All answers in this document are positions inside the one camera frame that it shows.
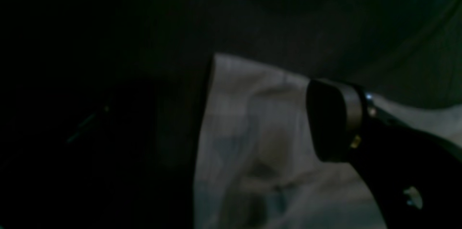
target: white cloth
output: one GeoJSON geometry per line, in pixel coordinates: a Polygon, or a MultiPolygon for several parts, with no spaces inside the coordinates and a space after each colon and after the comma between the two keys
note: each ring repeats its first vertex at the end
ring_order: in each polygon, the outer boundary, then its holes
{"type": "MultiPolygon", "coordinates": [[[[308,78],[224,54],[212,72],[193,185],[196,229],[386,228],[356,171],[317,159],[308,78]]],[[[422,114],[381,97],[376,104],[443,137],[462,131],[460,106],[422,114]],[[423,121],[435,115],[454,125],[423,121]]]]}

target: dark background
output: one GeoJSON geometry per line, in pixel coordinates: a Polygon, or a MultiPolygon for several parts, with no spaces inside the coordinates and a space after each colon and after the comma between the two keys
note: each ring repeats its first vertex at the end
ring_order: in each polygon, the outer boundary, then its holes
{"type": "MultiPolygon", "coordinates": [[[[155,164],[148,164],[147,173],[156,174],[150,178],[155,185],[161,174],[162,185],[167,186],[145,197],[152,203],[143,210],[147,227],[185,222],[168,214],[192,219],[191,167],[203,84],[215,52],[309,77],[355,82],[416,107],[462,102],[461,0],[3,0],[2,4],[2,98],[18,89],[36,88],[99,94],[140,77],[160,84],[156,143],[150,146],[155,156],[147,157],[155,164]]],[[[5,104],[2,112],[11,114],[5,104]]]]}

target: white fabric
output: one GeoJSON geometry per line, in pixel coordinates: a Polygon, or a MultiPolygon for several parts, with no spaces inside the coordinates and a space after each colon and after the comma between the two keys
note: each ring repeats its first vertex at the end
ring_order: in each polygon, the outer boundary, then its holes
{"type": "MultiPolygon", "coordinates": [[[[386,228],[356,171],[315,156],[309,79],[224,54],[212,71],[194,180],[196,229],[386,228]]],[[[375,102],[418,129],[462,141],[460,106],[421,112],[375,102]]]]}

